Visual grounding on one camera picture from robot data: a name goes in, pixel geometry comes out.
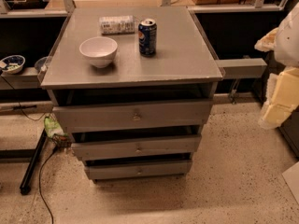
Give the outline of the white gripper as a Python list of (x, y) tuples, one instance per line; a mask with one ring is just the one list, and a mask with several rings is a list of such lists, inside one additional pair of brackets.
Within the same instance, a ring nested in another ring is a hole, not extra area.
[[(275, 59), (286, 66), (299, 66), (299, 3), (275, 28), (259, 39), (254, 48), (268, 52), (274, 49)], [(299, 68), (286, 67), (278, 75), (271, 73), (266, 86), (259, 125), (275, 129), (299, 106)]]

